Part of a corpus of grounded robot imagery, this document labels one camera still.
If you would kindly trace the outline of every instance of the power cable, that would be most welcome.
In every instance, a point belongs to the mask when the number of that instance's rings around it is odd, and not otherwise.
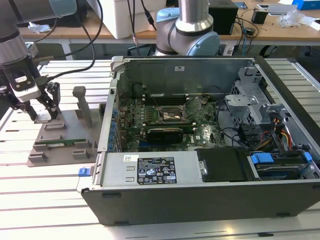
[[[66,54],[63,54],[63,55],[54,55],[53,58],[57,59],[57,58],[65,58],[65,57],[68,57],[68,56],[72,56],[72,55],[75,55],[83,50],[85,50],[86,48],[88,48],[89,46],[91,46],[96,40],[97,38],[99,37],[100,33],[101,33],[101,30],[103,28],[103,25],[104,25],[104,12],[103,12],[103,8],[102,8],[102,5],[101,5],[101,2],[100,0],[96,0],[96,2],[98,3],[99,5],[99,9],[100,9],[100,14],[101,14],[101,17],[100,17],[100,25],[99,25],[99,29],[98,29],[98,32],[96,33],[96,35],[94,36],[94,38],[92,38],[92,40],[85,46],[79,48],[78,50],[76,51],[73,51],[73,52],[70,52],[70,53],[66,53]]]
[[[148,11],[148,9],[146,8],[144,0],[141,0],[141,4],[142,4],[143,10],[144,10],[144,14],[146,16],[146,19],[148,20],[149,24],[153,27],[153,29],[155,31],[157,31],[156,26],[155,26],[155,20],[152,17],[152,15],[150,14],[150,12]]]
[[[131,13],[131,6],[129,0],[126,0],[128,4],[128,10],[130,15],[130,22],[131,22],[131,29],[132,29],[132,39],[133,43],[135,45],[136,51],[138,52],[138,55],[141,56],[140,49],[139,49],[139,42],[136,36],[135,32],[135,18],[136,18],[136,0],[133,0],[133,16]]]
[[[88,33],[88,30],[86,29],[85,25],[82,23],[82,21],[76,17],[76,19],[79,21],[79,23],[81,24],[85,34],[87,35],[87,37],[89,38],[90,41],[92,41],[91,37],[90,37],[90,34]],[[87,71],[89,69],[91,69],[95,63],[96,63],[96,50],[95,50],[95,46],[93,44],[91,44],[91,48],[92,48],[92,63],[85,67],[85,68],[81,68],[81,69],[76,69],[76,70],[71,70],[71,71],[65,71],[65,72],[61,72],[57,75],[54,75],[54,76],[50,76],[48,77],[48,82],[52,81],[53,79],[56,79],[56,78],[59,78],[63,75],[67,75],[67,74],[74,74],[74,73],[80,73],[80,72],[84,72],[84,71]]]
[[[42,41],[43,39],[46,39],[47,37],[49,37],[56,30],[57,22],[58,22],[58,18],[55,19],[52,29],[45,36],[43,36],[43,37],[41,37],[38,40],[35,40],[33,42],[34,43],[38,43],[38,42]]]

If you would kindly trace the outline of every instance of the barcode sticker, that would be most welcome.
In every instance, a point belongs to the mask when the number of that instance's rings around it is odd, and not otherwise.
[[[124,162],[137,162],[139,155],[124,155],[123,161]]]

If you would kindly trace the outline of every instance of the green circuit board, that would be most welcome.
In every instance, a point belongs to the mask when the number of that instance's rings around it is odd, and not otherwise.
[[[217,104],[196,97],[183,105],[146,105],[142,100],[121,100],[121,127],[126,131],[126,152],[194,151],[225,147],[215,122]],[[178,144],[148,143],[149,129],[182,129]]]

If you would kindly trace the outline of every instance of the white container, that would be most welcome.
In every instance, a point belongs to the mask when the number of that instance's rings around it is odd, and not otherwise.
[[[87,0],[96,14],[101,17],[97,0]],[[127,0],[100,0],[103,9],[103,23],[116,39],[130,37],[132,34],[130,14]],[[129,0],[133,13],[133,0]],[[156,25],[157,12],[166,7],[166,0],[143,0]],[[135,0],[135,33],[154,31],[149,24],[141,0]]]

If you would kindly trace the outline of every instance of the warning label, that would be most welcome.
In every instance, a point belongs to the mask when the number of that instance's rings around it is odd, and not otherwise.
[[[176,184],[177,174],[173,157],[138,158],[137,183]]]

